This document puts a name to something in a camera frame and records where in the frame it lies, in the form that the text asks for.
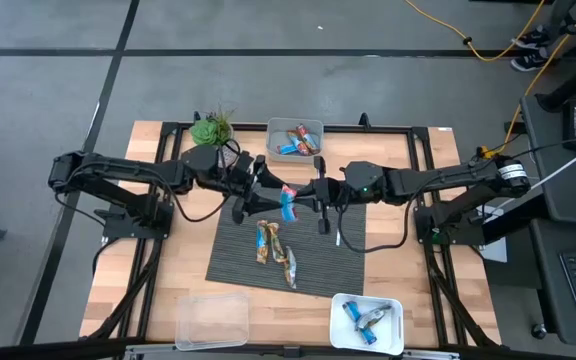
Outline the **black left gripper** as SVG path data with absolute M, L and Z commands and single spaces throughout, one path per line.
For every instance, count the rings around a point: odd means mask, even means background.
M 281 209 L 282 203 L 258 195 L 254 187 L 254 178 L 250 167 L 253 158 L 244 151 L 230 167 L 219 168 L 218 184 L 225 199 L 234 198 L 231 217 L 240 225 L 246 216 Z M 264 188 L 281 189 L 286 182 L 274 175 L 266 164 L 256 171 L 257 182 Z

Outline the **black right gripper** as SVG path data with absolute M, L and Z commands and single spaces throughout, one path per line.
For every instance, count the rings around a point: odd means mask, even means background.
M 342 232 L 343 214 L 348 209 L 348 193 L 343 181 L 326 177 L 326 162 L 322 156 L 315 156 L 313 160 L 317 170 L 317 178 L 310 180 L 308 184 L 298 185 L 296 187 L 297 196 L 311 196 L 314 198 L 295 198 L 292 203 L 311 209 L 313 212 L 320 213 L 318 229 L 320 234 L 329 234 L 331 223 L 328 216 L 329 208 L 332 207 L 337 211 L 337 233 Z

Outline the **blue and red granola bar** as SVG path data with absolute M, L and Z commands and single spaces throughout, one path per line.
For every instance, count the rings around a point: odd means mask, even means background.
M 281 214 L 285 222 L 296 222 L 298 220 L 295 210 L 294 200 L 297 191 L 284 184 L 280 192 Z

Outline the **orange and blue granola bar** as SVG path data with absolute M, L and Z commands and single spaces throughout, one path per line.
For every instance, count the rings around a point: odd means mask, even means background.
M 259 220 L 256 231 L 256 261 L 266 264 L 268 259 L 267 221 Z

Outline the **silver blue granola bar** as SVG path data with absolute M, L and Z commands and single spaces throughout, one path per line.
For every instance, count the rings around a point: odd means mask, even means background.
M 391 305 L 382 305 L 362 314 L 355 322 L 357 330 L 365 330 L 377 324 L 390 310 Z

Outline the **grey plastic bin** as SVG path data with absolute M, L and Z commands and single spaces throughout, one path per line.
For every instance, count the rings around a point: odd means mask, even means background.
M 319 148 L 323 147 L 324 125 L 321 121 L 313 119 L 274 117 L 269 119 L 266 131 L 266 151 L 270 159 L 284 163 L 313 163 L 313 155 L 305 156 L 300 155 L 298 152 L 280 154 L 278 151 L 279 146 L 292 144 L 287 132 L 289 130 L 295 130 L 300 124 L 303 124 L 306 127 Z

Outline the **dark woven placemat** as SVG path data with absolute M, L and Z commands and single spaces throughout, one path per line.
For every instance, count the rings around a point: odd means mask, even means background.
M 233 198 L 221 210 L 206 279 L 236 285 L 332 297 L 337 293 L 361 295 L 365 256 L 349 250 L 343 241 L 336 245 L 336 212 L 329 210 L 329 234 L 320 234 L 320 215 L 297 205 L 298 220 L 285 222 L 279 210 L 255 214 L 237 225 L 231 217 Z M 278 223 L 282 246 L 290 246 L 296 257 L 296 289 L 285 279 L 284 266 L 269 258 L 256 261 L 257 222 Z

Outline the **potted succulent in patterned pot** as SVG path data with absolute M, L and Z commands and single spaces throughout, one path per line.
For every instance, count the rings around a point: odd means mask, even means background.
M 234 128 L 229 120 L 233 110 L 222 110 L 201 114 L 193 113 L 191 137 L 196 145 L 216 146 L 223 155 L 222 165 L 233 163 L 240 155 L 241 148 L 234 137 Z

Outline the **clear plastic bin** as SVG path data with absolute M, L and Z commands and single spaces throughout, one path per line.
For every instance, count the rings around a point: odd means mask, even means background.
M 184 296 L 178 301 L 175 345 L 199 351 L 245 345 L 249 299 L 243 293 Z

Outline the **white plastic bin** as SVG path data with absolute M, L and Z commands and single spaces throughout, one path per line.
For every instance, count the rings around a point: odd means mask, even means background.
M 347 301 L 355 301 L 362 314 L 382 305 L 392 309 L 374 326 L 370 327 L 377 337 L 372 345 L 366 345 L 355 328 L 355 323 L 342 308 Z M 397 300 L 338 293 L 331 302 L 329 340 L 335 348 L 400 355 L 404 349 L 403 307 Z

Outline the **person's shoe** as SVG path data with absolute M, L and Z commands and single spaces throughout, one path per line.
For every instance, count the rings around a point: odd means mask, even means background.
M 528 55 L 511 60 L 511 67 L 519 72 L 531 72 L 542 69 L 548 62 L 548 55 L 544 49 L 532 51 Z
M 543 27 L 537 27 L 534 30 L 512 39 L 512 43 L 523 49 L 539 49 L 550 43 L 550 36 Z

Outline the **dark grey desk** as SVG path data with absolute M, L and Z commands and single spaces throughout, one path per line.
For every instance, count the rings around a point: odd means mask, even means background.
M 544 110 L 534 96 L 520 100 L 547 216 L 529 223 L 545 303 L 560 340 L 576 345 L 576 304 L 560 255 L 576 252 L 576 152 L 560 144 L 562 115 Z

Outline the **black aluminium table frame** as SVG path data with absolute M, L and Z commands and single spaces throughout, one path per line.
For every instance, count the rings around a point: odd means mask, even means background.
M 450 166 L 458 162 L 454 135 L 449 128 L 329 125 L 323 155 L 327 171 L 339 177 L 352 161 L 370 161 L 387 167 Z M 171 344 L 179 299 L 184 295 L 234 293 L 234 284 L 206 279 L 222 198 L 196 188 L 180 199 L 172 229 L 163 243 L 152 294 L 138 295 L 128 320 L 128 334 L 143 334 L 148 345 Z M 364 272 L 365 294 L 389 297 L 404 308 L 404 339 L 412 349 L 431 349 L 443 323 L 455 341 L 458 319 L 449 308 L 435 312 L 437 289 L 431 285 L 421 243 L 414 234 L 411 213 L 401 207 L 370 205 L 366 213 L 366 242 L 372 251 Z M 129 275 L 144 264 L 150 248 L 134 239 L 122 239 L 104 251 L 94 275 L 80 331 L 89 335 L 118 305 Z M 454 277 L 459 298 L 474 321 L 493 341 L 500 340 L 497 319 L 482 259 L 466 246 L 455 246 L 438 258 Z M 335 355 L 329 340 L 330 300 L 326 297 L 250 287 L 250 351 L 290 352 L 301 356 Z

